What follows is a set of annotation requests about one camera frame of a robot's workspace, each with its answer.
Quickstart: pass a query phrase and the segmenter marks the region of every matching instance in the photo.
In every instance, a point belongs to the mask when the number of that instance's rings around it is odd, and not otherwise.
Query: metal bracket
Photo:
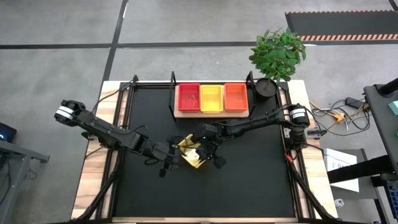
[[[285,138],[289,138],[290,137],[289,133],[290,133],[290,129],[289,128],[284,128]],[[321,134],[319,128],[307,128],[305,130],[305,138],[307,138],[307,139],[319,140],[321,137],[322,137],[322,134]]]

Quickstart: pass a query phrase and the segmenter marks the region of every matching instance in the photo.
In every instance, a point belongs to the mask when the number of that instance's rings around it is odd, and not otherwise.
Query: desk leg
[[[328,172],[329,182],[337,183],[366,177],[374,174],[392,172],[394,169],[388,156],[381,156],[355,165],[342,167]]]

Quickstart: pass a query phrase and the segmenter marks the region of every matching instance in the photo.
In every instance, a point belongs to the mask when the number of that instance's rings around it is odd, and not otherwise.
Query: wooden tray
[[[222,92],[223,92],[223,100],[225,101],[225,92],[224,92],[224,85],[222,87]],[[176,118],[247,118],[249,116],[249,109],[243,112],[226,112],[225,108],[223,108],[223,111],[221,113],[217,114],[205,114],[202,112],[196,112],[196,113],[182,113],[181,111],[178,110],[178,88],[179,86],[177,85],[175,87],[175,95],[174,95],[174,116]]]

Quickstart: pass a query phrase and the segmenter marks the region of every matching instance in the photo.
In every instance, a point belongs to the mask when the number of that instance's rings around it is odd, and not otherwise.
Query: black table surface
[[[356,156],[357,163],[367,160],[365,151],[363,149],[335,149],[335,150]],[[343,200],[344,199],[359,200],[359,199],[376,199],[377,198],[377,194],[373,187],[372,180],[370,177],[358,178],[358,185],[359,185],[359,192],[331,186],[331,192],[333,194],[333,198],[335,200],[338,198],[341,198]]]
[[[395,91],[391,97],[383,97],[374,86],[365,87],[364,92],[391,164],[398,174],[398,116],[388,106],[398,100],[398,93]]]
[[[130,129],[148,127],[152,142],[186,136],[215,119],[178,119],[168,109],[169,90],[134,91]],[[258,103],[252,116],[276,108],[276,98]],[[159,177],[162,164],[145,166],[143,157],[126,153],[118,180],[114,217],[295,217],[279,126],[250,131],[224,142],[222,169],[206,161],[199,169],[181,158],[178,169]]]

